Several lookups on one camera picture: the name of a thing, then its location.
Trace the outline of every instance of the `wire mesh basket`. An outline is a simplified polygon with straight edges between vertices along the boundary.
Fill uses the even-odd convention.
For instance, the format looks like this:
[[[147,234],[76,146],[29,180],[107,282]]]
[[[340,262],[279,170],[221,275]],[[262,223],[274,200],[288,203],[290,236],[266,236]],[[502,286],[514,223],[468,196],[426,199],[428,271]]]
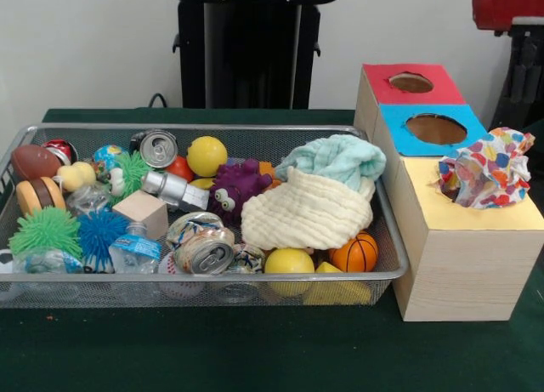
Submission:
[[[127,147],[130,137],[163,128],[178,139],[180,150],[202,135],[217,137],[229,156],[280,163],[292,149],[333,134],[360,132],[337,126],[228,126],[158,124],[40,124],[19,132],[0,162],[0,248],[17,231],[21,212],[14,195],[18,182],[9,153],[19,145],[66,139],[80,158],[90,158],[102,145]],[[381,181],[371,202],[374,220],[368,228],[379,247],[376,268],[369,273],[307,275],[0,275],[0,308],[111,308],[231,305],[373,305],[389,283],[408,266],[405,249]],[[170,213],[170,223],[181,213]],[[230,226],[236,238],[240,230]],[[160,240],[161,257],[167,254]]]

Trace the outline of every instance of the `purple plush toy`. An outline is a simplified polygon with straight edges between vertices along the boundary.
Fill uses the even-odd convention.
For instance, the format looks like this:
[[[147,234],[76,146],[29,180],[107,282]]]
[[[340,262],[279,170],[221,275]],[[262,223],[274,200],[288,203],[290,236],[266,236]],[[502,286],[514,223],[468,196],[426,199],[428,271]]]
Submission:
[[[210,189],[210,210],[225,224],[240,221],[241,207],[252,196],[259,195],[272,184],[272,178],[258,171],[257,160],[245,160],[242,164],[222,165]]]

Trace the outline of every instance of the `basketball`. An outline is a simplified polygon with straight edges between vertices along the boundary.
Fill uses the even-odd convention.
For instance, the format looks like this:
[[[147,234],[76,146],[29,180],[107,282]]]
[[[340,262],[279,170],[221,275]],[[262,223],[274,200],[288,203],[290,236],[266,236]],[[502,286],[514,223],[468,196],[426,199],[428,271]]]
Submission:
[[[329,258],[334,266],[346,273],[372,271],[377,262],[377,244],[362,230],[341,248],[329,250]]]

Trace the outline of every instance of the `light blue towel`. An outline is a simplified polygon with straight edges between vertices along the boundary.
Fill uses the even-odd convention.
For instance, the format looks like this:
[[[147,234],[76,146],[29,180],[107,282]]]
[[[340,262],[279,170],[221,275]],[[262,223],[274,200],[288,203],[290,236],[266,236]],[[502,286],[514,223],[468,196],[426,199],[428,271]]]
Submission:
[[[276,167],[276,178],[287,178],[287,169],[295,167],[303,173],[320,175],[343,182],[359,190],[361,177],[376,180],[385,168],[385,155],[375,145],[348,134],[335,134],[316,139],[295,148]]]

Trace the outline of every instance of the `yellow panel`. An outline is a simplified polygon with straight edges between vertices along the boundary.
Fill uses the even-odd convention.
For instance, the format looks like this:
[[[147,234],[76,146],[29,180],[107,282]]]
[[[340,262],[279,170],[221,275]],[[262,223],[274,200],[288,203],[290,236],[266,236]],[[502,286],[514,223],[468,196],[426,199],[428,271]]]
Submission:
[[[442,195],[435,185],[439,179],[438,157],[403,157],[402,161],[430,230],[544,230],[544,218],[528,196],[511,207],[462,207]]]

